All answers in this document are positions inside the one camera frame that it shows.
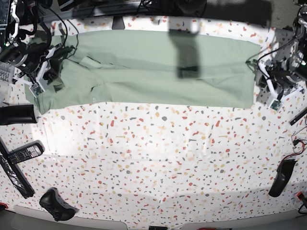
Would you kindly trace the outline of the green T-shirt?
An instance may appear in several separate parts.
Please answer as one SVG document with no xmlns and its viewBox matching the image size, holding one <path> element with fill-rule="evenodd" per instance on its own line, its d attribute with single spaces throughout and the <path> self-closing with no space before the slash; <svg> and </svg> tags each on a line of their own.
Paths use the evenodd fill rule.
<svg viewBox="0 0 307 230">
<path fill-rule="evenodd" d="M 250 108 L 254 73 L 247 61 L 260 46 L 190 34 L 109 30 L 69 36 L 73 55 L 48 89 L 26 99 L 40 113 L 100 102 Z"/>
</svg>

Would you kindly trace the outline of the clear plastic parts bag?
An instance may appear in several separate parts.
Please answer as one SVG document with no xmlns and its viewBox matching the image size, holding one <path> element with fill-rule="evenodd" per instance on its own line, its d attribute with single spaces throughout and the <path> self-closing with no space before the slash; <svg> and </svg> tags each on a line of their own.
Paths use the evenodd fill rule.
<svg viewBox="0 0 307 230">
<path fill-rule="evenodd" d="M 8 105 L 10 93 L 12 91 L 12 78 L 14 76 L 14 67 L 1 62 L 0 63 L 0 106 Z"/>
</svg>

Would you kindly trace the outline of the small black stick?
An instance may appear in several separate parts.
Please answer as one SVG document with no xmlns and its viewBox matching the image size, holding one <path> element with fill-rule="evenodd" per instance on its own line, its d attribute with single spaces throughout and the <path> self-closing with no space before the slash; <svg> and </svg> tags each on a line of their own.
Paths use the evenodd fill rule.
<svg viewBox="0 0 307 230">
<path fill-rule="evenodd" d="M 289 124 L 293 126 L 298 120 L 300 120 L 306 113 L 297 114 L 292 120 L 290 120 Z"/>
</svg>

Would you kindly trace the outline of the black TV remote control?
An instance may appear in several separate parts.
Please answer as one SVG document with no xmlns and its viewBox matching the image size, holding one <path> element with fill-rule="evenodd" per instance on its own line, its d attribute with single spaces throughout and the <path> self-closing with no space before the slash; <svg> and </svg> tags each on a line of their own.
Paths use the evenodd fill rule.
<svg viewBox="0 0 307 230">
<path fill-rule="evenodd" d="M 34 141 L 11 151 L 8 154 L 8 158 L 12 164 L 16 165 L 41 156 L 44 153 L 44 150 L 45 148 L 40 141 Z"/>
</svg>

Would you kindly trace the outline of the grey monitor stand base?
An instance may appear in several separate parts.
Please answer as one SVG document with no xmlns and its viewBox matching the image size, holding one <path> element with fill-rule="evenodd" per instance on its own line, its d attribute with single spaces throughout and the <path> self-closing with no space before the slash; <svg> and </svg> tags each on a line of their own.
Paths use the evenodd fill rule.
<svg viewBox="0 0 307 230">
<path fill-rule="evenodd" d="M 114 16 L 112 22 L 112 30 L 124 30 L 125 24 L 122 16 Z"/>
</svg>

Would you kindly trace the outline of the long black bar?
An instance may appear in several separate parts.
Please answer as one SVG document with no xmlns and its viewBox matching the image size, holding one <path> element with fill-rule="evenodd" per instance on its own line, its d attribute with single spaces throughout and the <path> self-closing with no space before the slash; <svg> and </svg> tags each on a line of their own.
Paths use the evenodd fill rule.
<svg viewBox="0 0 307 230">
<path fill-rule="evenodd" d="M 29 182 L 25 179 L 20 169 L 13 165 L 8 158 L 8 150 L 2 140 L 0 140 L 0 165 L 11 181 L 13 187 L 18 190 L 23 198 L 33 197 L 35 192 Z"/>
</svg>

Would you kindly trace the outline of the black game controller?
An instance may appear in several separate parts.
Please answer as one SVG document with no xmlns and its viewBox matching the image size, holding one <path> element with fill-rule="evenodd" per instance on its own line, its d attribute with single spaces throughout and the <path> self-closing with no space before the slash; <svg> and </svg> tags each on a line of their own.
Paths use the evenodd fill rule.
<svg viewBox="0 0 307 230">
<path fill-rule="evenodd" d="M 58 194 L 55 189 L 47 190 L 39 200 L 39 204 L 49 214 L 52 215 L 56 222 L 67 221 L 76 214 L 74 208 L 64 207 L 58 200 Z"/>
</svg>

